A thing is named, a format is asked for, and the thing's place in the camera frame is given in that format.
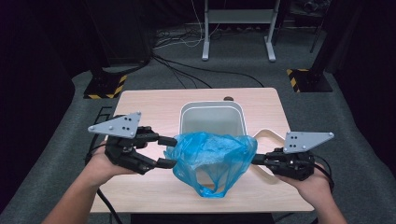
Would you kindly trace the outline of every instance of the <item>gray carpet floor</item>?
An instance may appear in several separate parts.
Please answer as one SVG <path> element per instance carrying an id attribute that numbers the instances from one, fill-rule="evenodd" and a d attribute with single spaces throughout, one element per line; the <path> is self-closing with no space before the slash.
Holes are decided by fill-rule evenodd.
<path id="1" fill-rule="evenodd" d="M 283 30 L 275 46 L 275 63 L 268 62 L 263 33 L 257 32 L 223 35 L 213 40 L 208 62 L 201 60 L 203 42 L 196 47 L 176 44 L 154 52 L 179 63 L 248 74 L 257 78 L 264 87 L 275 88 L 292 131 L 335 134 L 333 140 L 313 151 L 332 167 L 335 181 L 333 196 L 348 222 L 396 223 L 396 181 L 355 126 L 343 93 L 332 75 L 325 73 L 332 92 L 295 93 L 290 85 L 286 70 L 309 68 L 324 36 L 322 33 L 314 53 L 309 53 L 312 33 Z M 175 67 L 204 80 L 213 88 L 260 87 L 256 81 L 240 75 L 211 73 L 180 65 Z M 128 67 L 107 70 L 121 71 L 125 68 Z M 108 109 L 112 114 L 118 102 L 118 99 L 83 99 L 91 77 L 90 72 L 85 72 L 73 78 L 76 93 L 72 104 L 40 159 L 1 214 L 0 223 L 39 223 L 83 169 L 83 159 L 92 140 L 87 127 L 93 124 L 102 106 L 112 106 Z M 180 80 L 186 88 L 195 88 L 189 79 L 180 77 Z M 207 88 L 198 81 L 196 83 L 198 88 Z M 183 88 L 169 69 L 151 61 L 128 76 L 123 90 Z M 282 215 L 273 214 L 275 218 Z M 125 223 L 128 222 L 128 214 L 120 216 Z M 314 218 L 314 212 L 296 213 L 278 223 L 310 223 Z M 108 214 L 92 214 L 89 223 L 109 223 Z"/>

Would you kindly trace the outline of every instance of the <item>human arm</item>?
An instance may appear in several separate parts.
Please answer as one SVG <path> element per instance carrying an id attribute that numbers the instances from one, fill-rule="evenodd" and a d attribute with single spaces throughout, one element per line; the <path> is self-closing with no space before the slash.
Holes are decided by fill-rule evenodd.
<path id="1" fill-rule="evenodd" d="M 99 147 L 43 224 L 86 223 L 99 187 L 114 175 L 130 174 L 134 172 L 112 164 L 105 155 L 105 147 Z"/>
<path id="2" fill-rule="evenodd" d="M 281 175 L 276 177 L 297 188 L 303 199 L 315 208 L 318 214 L 318 223 L 347 223 L 332 197 L 328 178 L 318 168 L 315 168 L 314 173 L 304 181 Z"/>

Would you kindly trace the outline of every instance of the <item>table top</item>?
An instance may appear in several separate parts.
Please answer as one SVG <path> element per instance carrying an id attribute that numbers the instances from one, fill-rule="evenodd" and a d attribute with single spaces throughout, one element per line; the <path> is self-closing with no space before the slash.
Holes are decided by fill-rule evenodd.
<path id="1" fill-rule="evenodd" d="M 115 115 L 140 111 L 139 126 L 151 126 L 162 136 L 178 134 L 180 110 L 189 102 L 222 101 L 231 96 L 243 108 L 247 134 L 259 142 L 258 153 L 283 147 L 290 130 L 280 99 L 272 88 L 124 91 Z M 164 146 L 149 143 L 139 152 L 164 158 Z M 145 175 L 119 175 L 101 187 L 117 212 L 125 213 L 244 213 L 312 211 L 297 190 L 275 178 L 265 167 L 250 165 L 224 198 L 207 199 L 178 180 L 172 170 L 154 169 Z M 92 213 L 108 213 L 96 196 Z"/>

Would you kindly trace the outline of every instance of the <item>human hand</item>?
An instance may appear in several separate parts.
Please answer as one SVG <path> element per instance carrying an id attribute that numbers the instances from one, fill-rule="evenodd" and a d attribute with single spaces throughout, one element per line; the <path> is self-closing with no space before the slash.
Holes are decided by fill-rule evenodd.
<path id="1" fill-rule="evenodd" d="M 276 175 L 276 177 L 297 188 L 303 199 L 312 204 L 315 208 L 329 200 L 332 201 L 329 179 L 318 168 L 315 168 L 314 173 L 304 181 L 282 175 Z"/>
<path id="2" fill-rule="evenodd" d="M 81 175 L 83 175 L 89 182 L 88 184 L 97 188 L 105 184 L 115 175 L 133 174 L 136 173 L 118 165 L 114 165 L 105 154 L 105 146 L 96 149 L 90 162 L 88 162 L 81 173 Z"/>

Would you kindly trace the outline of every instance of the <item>blue plastic bag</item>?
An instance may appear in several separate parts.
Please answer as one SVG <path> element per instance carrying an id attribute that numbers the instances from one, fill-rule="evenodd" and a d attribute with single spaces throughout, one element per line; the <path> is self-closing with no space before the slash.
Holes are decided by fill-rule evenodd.
<path id="1" fill-rule="evenodd" d="M 174 175 L 205 198 L 222 198 L 248 169 L 257 141 L 248 135 L 183 133 L 167 147 L 166 159 L 176 160 Z"/>

